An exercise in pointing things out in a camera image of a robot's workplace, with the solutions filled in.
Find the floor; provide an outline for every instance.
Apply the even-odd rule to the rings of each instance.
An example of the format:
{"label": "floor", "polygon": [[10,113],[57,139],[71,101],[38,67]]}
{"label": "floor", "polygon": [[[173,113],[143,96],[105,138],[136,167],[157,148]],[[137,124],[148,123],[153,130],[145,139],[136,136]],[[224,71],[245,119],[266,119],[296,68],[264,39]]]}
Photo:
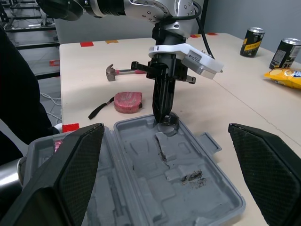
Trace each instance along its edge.
{"label": "floor", "polygon": [[[32,4],[21,4],[21,6],[32,6]],[[10,9],[6,9],[8,16],[18,15],[18,16],[38,16],[40,11],[35,9],[23,9],[23,10],[14,10],[13,12]],[[41,19],[32,19],[32,20],[18,20],[14,21],[14,28],[24,28],[28,27],[30,24],[39,24]],[[54,36],[56,36],[56,31],[40,31],[40,32],[16,32],[8,33],[10,40],[17,45],[26,45],[26,44],[38,44],[38,43],[49,43],[54,42]],[[21,55],[29,64],[31,70],[35,74],[49,73],[59,71],[59,66],[51,66],[49,61],[59,60],[59,48],[38,48],[38,49],[25,49],[20,50]],[[61,84],[60,78],[50,78],[39,80],[40,91],[51,97],[60,98],[61,97]],[[56,99],[55,102],[60,105],[61,101]],[[41,103],[44,105],[47,112],[55,115],[56,117],[61,117],[61,106],[55,105],[55,103],[47,98],[41,97]],[[49,115],[48,116],[52,125],[56,125],[56,118]],[[10,129],[0,120],[0,130],[6,134],[21,150],[23,155],[27,153],[27,145],[20,141]]]}

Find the beige table surface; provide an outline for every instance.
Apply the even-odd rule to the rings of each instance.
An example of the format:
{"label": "beige table surface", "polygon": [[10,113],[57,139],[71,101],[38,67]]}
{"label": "beige table surface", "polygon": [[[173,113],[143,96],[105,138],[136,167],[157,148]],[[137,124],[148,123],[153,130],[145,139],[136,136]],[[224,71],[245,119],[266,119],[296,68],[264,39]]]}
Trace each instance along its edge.
{"label": "beige table surface", "polygon": [[[225,33],[207,38],[214,57],[225,64],[224,72],[209,80],[189,71],[197,82],[177,82],[173,111],[195,135],[209,132],[222,147],[214,158],[246,200],[244,214],[227,225],[267,225],[244,182],[228,124],[240,123],[277,134],[301,156],[301,91],[263,77],[269,71],[272,52],[260,48],[257,57],[246,58],[239,55],[241,39]],[[79,123],[84,127],[103,122],[112,129],[117,121],[151,114],[153,80],[145,75],[126,75],[108,82],[105,69],[112,63],[118,69],[130,68],[132,61],[147,64],[148,50],[154,43],[152,39],[131,39],[110,44],[94,42],[94,46],[84,48],[79,43],[61,45],[63,124]],[[187,43],[205,50],[201,38],[190,38]],[[122,91],[143,93],[139,113],[121,114],[109,105],[93,120],[88,119],[96,107]]]}

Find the hammer handle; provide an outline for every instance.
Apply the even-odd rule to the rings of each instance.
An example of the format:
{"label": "hammer handle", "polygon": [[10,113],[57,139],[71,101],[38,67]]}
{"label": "hammer handle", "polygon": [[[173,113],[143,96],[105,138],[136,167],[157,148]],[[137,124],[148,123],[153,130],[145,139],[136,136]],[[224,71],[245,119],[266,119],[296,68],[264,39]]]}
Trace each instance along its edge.
{"label": "hammer handle", "polygon": [[139,70],[131,70],[131,69],[118,70],[118,69],[116,69],[116,75],[122,75],[122,74],[145,74],[145,73],[146,72],[139,71]]}

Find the black soda can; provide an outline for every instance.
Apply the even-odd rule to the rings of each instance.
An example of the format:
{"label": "black soda can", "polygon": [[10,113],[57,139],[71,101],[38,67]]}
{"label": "black soda can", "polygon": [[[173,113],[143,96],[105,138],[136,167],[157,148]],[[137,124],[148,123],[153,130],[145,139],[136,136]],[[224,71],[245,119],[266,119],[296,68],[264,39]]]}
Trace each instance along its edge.
{"label": "black soda can", "polygon": [[240,54],[244,57],[255,57],[265,32],[260,27],[250,27],[241,47]]}
{"label": "black soda can", "polygon": [[290,68],[301,49],[301,41],[294,38],[282,39],[269,65],[270,69]]}

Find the chip bag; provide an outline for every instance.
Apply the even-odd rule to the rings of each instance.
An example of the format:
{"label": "chip bag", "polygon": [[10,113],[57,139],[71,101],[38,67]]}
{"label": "chip bag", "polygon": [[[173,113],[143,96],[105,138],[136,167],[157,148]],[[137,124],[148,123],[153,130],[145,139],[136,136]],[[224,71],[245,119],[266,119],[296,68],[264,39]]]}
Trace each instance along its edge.
{"label": "chip bag", "polygon": [[301,71],[289,68],[275,68],[264,76],[280,85],[301,89]]}

